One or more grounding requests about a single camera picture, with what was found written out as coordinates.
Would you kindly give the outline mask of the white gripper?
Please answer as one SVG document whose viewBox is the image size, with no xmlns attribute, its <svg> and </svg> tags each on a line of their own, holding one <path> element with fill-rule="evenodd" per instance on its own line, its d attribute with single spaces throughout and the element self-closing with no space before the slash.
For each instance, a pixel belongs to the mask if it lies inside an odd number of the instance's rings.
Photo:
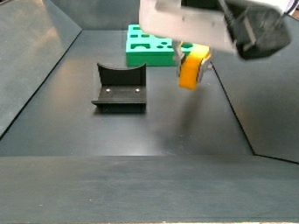
<svg viewBox="0 0 299 224">
<path fill-rule="evenodd" d="M 236 51 L 223 14 L 219 11 L 181 6 L 181 0 L 140 0 L 139 24 L 143 32 L 173 39 L 176 74 L 180 74 L 184 59 L 183 42 L 209 46 L 224 52 Z M 200 62 L 197 81 L 201 81 L 209 65 L 211 54 Z"/>
</svg>

